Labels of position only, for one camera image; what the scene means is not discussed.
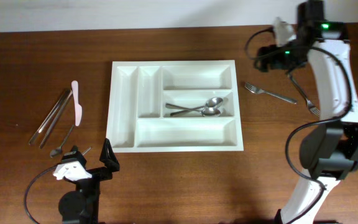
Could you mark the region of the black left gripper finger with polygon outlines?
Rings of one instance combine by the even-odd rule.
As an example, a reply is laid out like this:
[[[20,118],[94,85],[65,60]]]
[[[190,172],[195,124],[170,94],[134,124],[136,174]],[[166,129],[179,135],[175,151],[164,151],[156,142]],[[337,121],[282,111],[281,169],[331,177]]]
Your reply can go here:
[[[120,164],[112,150],[112,146],[108,138],[104,140],[99,160],[110,172],[120,171]]]
[[[74,145],[70,152],[65,153],[61,159],[62,164],[68,162],[79,162],[82,166],[85,166],[87,160],[85,159],[84,155],[79,151],[78,147]]]

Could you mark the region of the metal fork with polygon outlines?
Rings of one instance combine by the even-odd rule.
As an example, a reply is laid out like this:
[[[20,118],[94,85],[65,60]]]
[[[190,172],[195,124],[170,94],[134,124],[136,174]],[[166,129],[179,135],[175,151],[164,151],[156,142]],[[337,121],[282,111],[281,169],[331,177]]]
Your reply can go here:
[[[311,100],[308,98],[307,94],[305,93],[305,91],[302,89],[302,87],[298,84],[298,82],[295,80],[295,78],[293,77],[293,75],[291,73],[287,74],[288,79],[291,81],[291,83],[293,84],[293,86],[296,88],[296,90],[298,91],[298,93],[302,96],[302,98],[305,101],[306,107],[308,109],[308,111],[317,116],[320,117],[321,113],[319,111],[319,109],[311,102]]]
[[[263,90],[255,85],[252,85],[248,82],[245,82],[245,85],[244,87],[249,90],[251,93],[253,94],[256,94],[256,95],[259,95],[259,94],[267,94],[267,95],[270,95],[270,96],[273,96],[273,97],[276,97],[278,99],[281,99],[283,101],[286,101],[288,103],[291,103],[291,104],[297,104],[298,101],[293,99],[293,98],[289,98],[287,96],[283,96],[283,95],[280,95],[278,93],[274,93],[274,92],[271,92],[271,91],[267,91],[267,90]]]

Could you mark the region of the metal spoon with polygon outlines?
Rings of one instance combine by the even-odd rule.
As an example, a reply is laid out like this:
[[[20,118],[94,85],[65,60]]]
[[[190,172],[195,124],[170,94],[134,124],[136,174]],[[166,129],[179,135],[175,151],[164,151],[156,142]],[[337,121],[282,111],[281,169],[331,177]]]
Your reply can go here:
[[[195,107],[195,109],[200,109],[201,107],[205,106],[205,107],[210,107],[210,108],[217,108],[219,111],[221,111],[219,108],[220,108],[220,106],[223,105],[223,103],[224,103],[223,98],[221,98],[221,97],[213,97],[213,98],[208,99],[203,105]],[[192,111],[192,112],[189,112],[189,113],[185,113],[185,114],[178,115],[178,116],[171,116],[171,117],[187,116],[190,113],[197,113],[197,112]]]
[[[197,112],[204,117],[215,117],[215,116],[221,115],[221,112],[217,108],[210,108],[210,107],[205,107],[205,106],[201,107],[200,109],[195,109],[195,108],[185,108],[182,106],[177,106],[177,105],[173,105],[170,103],[166,103],[165,107],[169,108],[169,109],[181,109],[181,111],[171,113],[170,116],[178,116],[178,115],[182,115],[182,114],[189,113],[192,111]]]

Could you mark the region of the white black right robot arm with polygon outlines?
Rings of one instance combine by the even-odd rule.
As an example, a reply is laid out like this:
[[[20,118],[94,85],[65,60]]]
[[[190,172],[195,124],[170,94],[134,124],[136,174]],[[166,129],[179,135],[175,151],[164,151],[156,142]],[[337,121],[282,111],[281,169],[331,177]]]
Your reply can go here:
[[[325,198],[358,169],[358,96],[350,63],[345,23],[324,17],[322,1],[305,1],[297,9],[297,26],[277,19],[269,28],[275,43],[253,58],[261,72],[294,70],[310,64],[319,97],[319,119],[300,145],[299,181],[275,223],[313,223]]]

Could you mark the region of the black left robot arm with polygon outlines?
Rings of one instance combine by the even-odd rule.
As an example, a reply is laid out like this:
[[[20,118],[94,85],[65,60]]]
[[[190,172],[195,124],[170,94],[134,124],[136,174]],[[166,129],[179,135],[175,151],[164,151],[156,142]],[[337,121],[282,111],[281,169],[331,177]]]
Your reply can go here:
[[[102,167],[86,169],[85,154],[73,146],[64,154],[53,175],[58,180],[75,184],[75,190],[66,193],[58,203],[63,223],[95,224],[99,222],[100,183],[111,180],[120,170],[109,139],[105,139],[99,160]]]

